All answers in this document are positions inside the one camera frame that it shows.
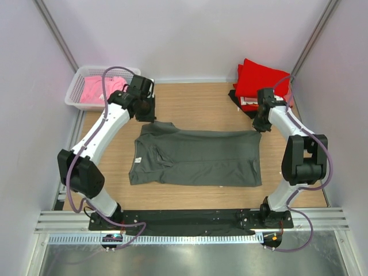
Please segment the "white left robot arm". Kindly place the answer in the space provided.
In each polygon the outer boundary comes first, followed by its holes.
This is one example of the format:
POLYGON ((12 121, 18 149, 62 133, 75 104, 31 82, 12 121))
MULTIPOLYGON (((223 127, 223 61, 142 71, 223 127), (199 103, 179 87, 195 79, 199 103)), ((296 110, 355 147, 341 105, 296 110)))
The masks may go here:
POLYGON ((107 146, 117 132, 135 118, 152 122, 155 119, 154 80, 140 75, 133 76, 130 84, 111 93, 101 116, 86 136, 71 150, 61 150, 57 155, 60 180, 67 189, 79 194, 101 216, 119 222, 120 205, 104 188, 105 177, 98 164, 107 146))

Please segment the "dark grey t shirt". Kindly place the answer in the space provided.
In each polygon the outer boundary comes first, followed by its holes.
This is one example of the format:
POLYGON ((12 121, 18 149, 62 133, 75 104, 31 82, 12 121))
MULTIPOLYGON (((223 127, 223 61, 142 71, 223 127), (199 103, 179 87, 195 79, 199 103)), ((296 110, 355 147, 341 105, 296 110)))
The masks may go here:
POLYGON ((257 131, 190 131, 145 124, 135 140, 131 185, 261 186, 257 131))

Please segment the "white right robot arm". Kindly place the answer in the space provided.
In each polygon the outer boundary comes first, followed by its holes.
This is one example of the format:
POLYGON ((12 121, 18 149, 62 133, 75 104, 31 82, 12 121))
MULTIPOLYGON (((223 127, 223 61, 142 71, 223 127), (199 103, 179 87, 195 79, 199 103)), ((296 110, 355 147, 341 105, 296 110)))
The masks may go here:
POLYGON ((276 228, 291 219, 290 204, 298 193, 325 178, 328 139, 316 135, 293 114, 287 102, 273 88, 258 90, 258 112, 252 126, 258 132, 276 127, 286 140, 281 163, 282 180, 260 206, 257 219, 262 228, 276 228))

